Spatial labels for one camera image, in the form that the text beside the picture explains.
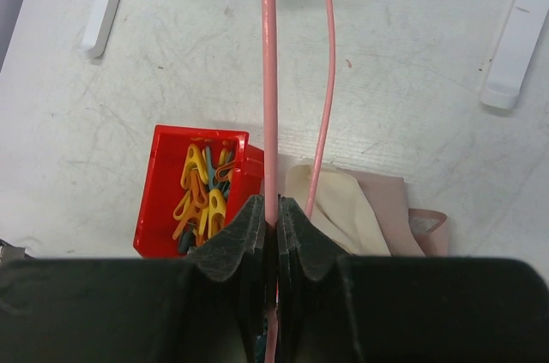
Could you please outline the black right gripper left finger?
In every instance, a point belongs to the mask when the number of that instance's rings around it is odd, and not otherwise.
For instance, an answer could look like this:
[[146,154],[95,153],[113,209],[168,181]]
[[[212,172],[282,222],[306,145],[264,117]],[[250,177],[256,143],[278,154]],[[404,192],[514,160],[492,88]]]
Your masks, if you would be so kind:
[[1,268],[4,362],[252,362],[263,327],[262,197],[187,257]]

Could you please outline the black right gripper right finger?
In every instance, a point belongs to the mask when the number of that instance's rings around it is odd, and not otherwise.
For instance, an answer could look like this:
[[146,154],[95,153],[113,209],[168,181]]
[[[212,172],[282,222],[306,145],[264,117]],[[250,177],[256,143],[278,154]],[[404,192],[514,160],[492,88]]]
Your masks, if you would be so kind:
[[282,198],[285,362],[545,362],[548,288],[528,264],[346,253]]

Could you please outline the pink cream underwear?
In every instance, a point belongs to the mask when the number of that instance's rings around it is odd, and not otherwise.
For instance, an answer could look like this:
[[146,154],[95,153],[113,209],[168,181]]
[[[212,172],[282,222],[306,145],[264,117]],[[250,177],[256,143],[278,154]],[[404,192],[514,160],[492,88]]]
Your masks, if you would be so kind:
[[311,223],[355,255],[449,254],[448,216],[410,208],[407,185],[400,177],[323,166]]

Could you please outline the pink wire hanger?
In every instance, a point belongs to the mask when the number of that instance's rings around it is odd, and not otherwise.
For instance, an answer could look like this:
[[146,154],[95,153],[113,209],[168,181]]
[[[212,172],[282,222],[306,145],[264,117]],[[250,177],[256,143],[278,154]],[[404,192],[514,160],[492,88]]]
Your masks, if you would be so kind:
[[[313,173],[305,214],[312,216],[317,185],[323,162],[323,153],[329,129],[329,119],[335,91],[335,13],[333,0],[325,0],[328,36],[329,36],[329,71],[327,89],[323,106],[323,117],[317,139]],[[264,218],[267,223],[267,236],[276,236],[278,221],[278,50],[277,50],[277,7],[276,0],[262,0],[262,75],[263,75],[263,128],[264,128]],[[277,277],[275,271],[276,257],[272,252],[268,257],[268,274],[266,286],[268,334],[265,350],[265,361],[274,362],[278,342],[278,318],[275,310]]]

